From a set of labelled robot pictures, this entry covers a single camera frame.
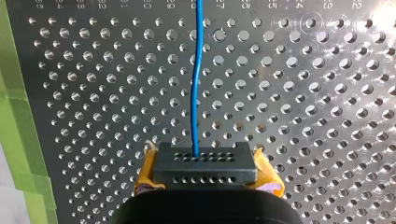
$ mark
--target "metal sheet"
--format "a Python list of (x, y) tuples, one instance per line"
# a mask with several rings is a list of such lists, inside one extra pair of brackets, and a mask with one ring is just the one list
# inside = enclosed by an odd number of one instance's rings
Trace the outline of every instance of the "metal sheet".
[(194, 158), (191, 147), (162, 143), (152, 170), (154, 183), (167, 189), (244, 188), (255, 183), (257, 169), (250, 147), (239, 142), (235, 147), (201, 147)]
[[(194, 4), (7, 4), (59, 222), (106, 223), (146, 139), (191, 144)], [(394, 11), (205, 1), (201, 145), (264, 147), (305, 223), (394, 223)]]

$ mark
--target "hole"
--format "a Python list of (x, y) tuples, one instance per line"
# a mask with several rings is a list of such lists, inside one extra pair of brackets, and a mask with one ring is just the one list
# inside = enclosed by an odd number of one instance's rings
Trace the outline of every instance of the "hole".
[(308, 172), (308, 170), (303, 166), (300, 166), (299, 168), (297, 168), (298, 175), (306, 175), (307, 172)]
[(249, 39), (250, 33), (248, 31), (241, 31), (238, 34), (239, 41), (247, 41)]
[(386, 110), (382, 113), (383, 119), (393, 119), (395, 112), (393, 110)]
[(338, 94), (345, 93), (347, 91), (347, 85), (344, 83), (337, 84), (337, 86), (335, 86), (334, 90)]
[(253, 23), (253, 26), (257, 28), (257, 27), (260, 27), (262, 25), (262, 20), (256, 18), (256, 19), (253, 20), (252, 23)]
[(284, 89), (285, 91), (293, 91), (293, 90), (295, 89), (294, 82), (292, 82), (292, 81), (287, 81), (287, 82), (285, 83), (285, 85), (283, 85), (283, 89)]
[(317, 68), (317, 69), (322, 68), (322, 67), (324, 66), (324, 64), (325, 64), (325, 61), (324, 61), (324, 59), (322, 59), (322, 58), (316, 58), (316, 59), (312, 62), (312, 65), (313, 65), (315, 68)]
[(235, 87), (236, 87), (238, 90), (244, 89), (244, 88), (246, 87), (246, 85), (247, 85), (247, 83), (246, 83), (246, 81), (243, 80), (243, 79), (239, 79), (239, 80), (237, 80), (236, 83), (235, 83)]
[(280, 27), (285, 28), (285, 27), (287, 27), (287, 26), (289, 25), (289, 20), (286, 19), (286, 18), (281, 19), (281, 20), (278, 22), (278, 24), (279, 24)]
[(296, 66), (298, 65), (298, 60), (297, 60), (297, 58), (296, 58), (296, 57), (290, 57), (290, 58), (288, 58), (288, 60), (286, 61), (286, 65), (287, 65), (289, 68), (296, 67)]
[(245, 107), (245, 104), (243, 102), (236, 102), (234, 108), (236, 111), (242, 111)]
[(73, 53), (70, 50), (67, 50), (64, 52), (64, 58), (67, 61), (72, 61), (73, 60)]
[(385, 132), (381, 132), (376, 135), (376, 140), (378, 140), (379, 142), (387, 141), (388, 138), (389, 138), (389, 135)]
[(209, 178), (209, 182), (210, 182), (211, 184), (216, 184), (217, 181), (218, 181), (218, 179), (217, 179), (216, 177), (214, 177), (214, 176), (211, 176), (211, 177)]
[(228, 45), (226, 50), (228, 53), (232, 53), (235, 50), (235, 47), (233, 45)]
[(261, 113), (264, 113), (265, 111), (268, 110), (268, 105), (267, 105), (266, 103), (260, 103), (260, 104), (257, 106), (257, 110), (258, 110), (259, 112), (261, 112)]
[(177, 32), (174, 29), (168, 30), (166, 37), (168, 40), (175, 41), (177, 40)]
[(180, 183), (180, 178), (177, 177), (177, 176), (173, 177), (173, 182), (174, 182), (175, 184)]
[(272, 32), (272, 31), (267, 31), (267, 32), (264, 33), (263, 38), (264, 38), (264, 40), (265, 40), (266, 42), (271, 42), (271, 41), (273, 41), (274, 38), (275, 38), (275, 33)]
[(275, 170), (276, 170), (278, 173), (283, 173), (283, 172), (285, 172), (285, 167), (284, 167), (282, 164), (278, 164), (278, 165), (275, 167)]
[(342, 69), (348, 69), (352, 66), (352, 61), (350, 61), (349, 59), (343, 59), (338, 65)]
[(320, 32), (317, 35), (317, 41), (320, 43), (324, 43), (329, 40), (329, 34), (327, 32)]
[(227, 25), (229, 27), (234, 27), (236, 25), (236, 20), (235, 19), (228, 19), (227, 20)]
[(236, 182), (236, 177), (234, 177), (234, 176), (229, 177), (229, 178), (228, 178), (228, 182), (229, 182), (230, 184), (235, 183), (235, 182)]
[(347, 42), (348, 44), (355, 42), (357, 38), (358, 35), (355, 32), (349, 32), (346, 35), (344, 35), (344, 41)]
[(267, 80), (264, 80), (259, 85), (260, 90), (268, 91), (270, 89), (270, 83)]
[(110, 31), (109, 31), (107, 28), (103, 28), (103, 29), (101, 30), (101, 32), (100, 32), (100, 36), (101, 36), (103, 39), (109, 39), (110, 36), (111, 36), (111, 33), (110, 33)]
[(149, 54), (146, 56), (146, 61), (147, 61), (148, 63), (155, 63), (155, 62), (157, 61), (157, 57), (156, 57), (153, 53), (149, 53)]
[(279, 46), (276, 47), (276, 53), (277, 54), (281, 54), (281, 53), (284, 53), (284, 52), (286, 52), (286, 47), (285, 46), (279, 45)]
[(213, 64), (217, 66), (224, 64), (224, 58), (221, 55), (216, 55), (213, 58)]
[(301, 52), (302, 52), (303, 54), (305, 54), (305, 55), (308, 55), (308, 54), (312, 53), (312, 51), (313, 51), (313, 49), (312, 49), (311, 46), (304, 46), (304, 47), (301, 49)]
[(309, 85), (309, 90), (311, 92), (319, 92), (321, 89), (320, 84), (318, 84), (317, 82), (313, 82)]
[(307, 147), (303, 147), (300, 149), (300, 155), (303, 157), (307, 157), (311, 154), (311, 150)]
[(330, 113), (332, 114), (333, 117), (338, 117), (343, 114), (343, 109), (341, 109), (340, 107), (337, 106), (337, 107), (332, 108)]
[(222, 106), (222, 102), (221, 101), (214, 101), (212, 104), (213, 109), (215, 110), (219, 110)]
[(250, 47), (250, 53), (255, 54), (258, 53), (260, 51), (260, 47), (258, 45), (252, 45)]
[(225, 40), (225, 37), (226, 33), (223, 29), (218, 29), (213, 33), (213, 38), (215, 38), (217, 42), (223, 42)]
[(294, 42), (294, 43), (298, 42), (298, 41), (301, 40), (301, 33), (298, 32), (298, 31), (293, 31), (293, 32), (290, 33), (289, 38), (290, 38), (291, 42)]
[(152, 31), (150, 29), (145, 30), (144, 37), (147, 40), (152, 40), (154, 38), (154, 31)]
[(248, 58), (245, 56), (239, 56), (236, 60), (236, 63), (238, 64), (238, 66), (245, 66), (248, 63)]
[(361, 88), (361, 93), (363, 93), (364, 95), (369, 95), (369, 94), (373, 93), (373, 91), (374, 91), (374, 87), (371, 85), (364, 85)]
[(353, 131), (351, 137), (353, 140), (359, 140), (363, 138), (363, 133), (361, 131)]
[(369, 70), (375, 70), (375, 69), (377, 69), (378, 67), (379, 67), (379, 61), (377, 61), (377, 60), (370, 60), (367, 64), (366, 64), (366, 67), (369, 69)]
[(312, 28), (315, 27), (316, 25), (317, 25), (317, 21), (315, 19), (308, 19), (305, 22), (306, 28)]
[(306, 109), (305, 109), (305, 113), (307, 115), (315, 115), (318, 112), (318, 109), (314, 106), (314, 105), (309, 105)]
[(269, 66), (271, 66), (272, 62), (273, 62), (273, 60), (272, 60), (272, 58), (270, 58), (270, 57), (263, 57), (263, 58), (262, 58), (262, 66), (263, 66), (263, 67), (269, 67)]
[(291, 105), (282, 105), (280, 110), (282, 111), (283, 114), (289, 114), (292, 111), (292, 107)]
[(373, 35), (373, 41), (374, 41), (376, 44), (381, 44), (381, 43), (383, 43), (383, 42), (385, 41), (386, 38), (387, 38), (387, 36), (386, 36), (384, 33), (382, 33), (382, 32), (378, 32), (378, 33), (376, 33), (376, 34)]
[(234, 125), (233, 125), (233, 129), (236, 131), (236, 132), (242, 132), (243, 130), (244, 130), (244, 124), (243, 123), (235, 123)]

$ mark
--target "blue wire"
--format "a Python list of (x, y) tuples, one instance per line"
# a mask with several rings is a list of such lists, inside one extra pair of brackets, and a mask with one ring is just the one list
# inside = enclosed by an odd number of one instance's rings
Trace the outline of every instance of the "blue wire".
[(197, 40), (195, 46), (195, 63), (194, 73), (192, 75), (191, 85), (191, 140), (192, 153), (194, 157), (199, 157), (199, 143), (198, 143), (198, 82), (201, 74), (202, 66), (202, 50), (204, 47), (204, 0), (196, 0), (196, 26), (197, 26)]

